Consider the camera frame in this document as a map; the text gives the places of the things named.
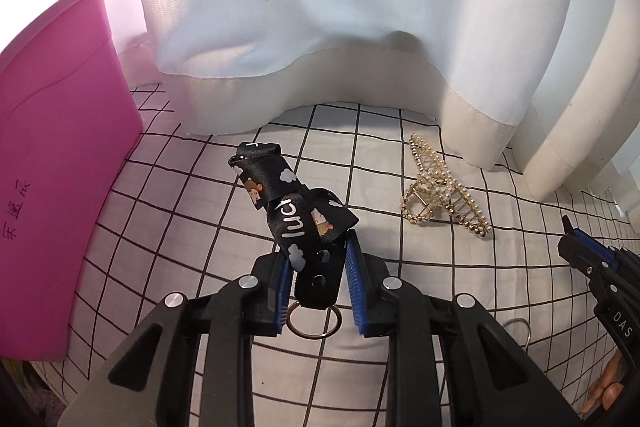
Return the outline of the person's right hand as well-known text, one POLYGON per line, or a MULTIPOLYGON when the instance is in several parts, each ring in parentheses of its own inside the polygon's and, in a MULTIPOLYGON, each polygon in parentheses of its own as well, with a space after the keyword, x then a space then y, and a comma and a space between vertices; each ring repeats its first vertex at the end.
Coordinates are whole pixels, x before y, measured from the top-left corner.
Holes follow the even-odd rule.
POLYGON ((603 407, 606 411, 624 389, 622 378, 627 372, 627 363, 623 353, 617 349, 611 360, 606 363, 601 376, 589 388, 587 400, 579 414, 588 415, 595 407, 603 407))

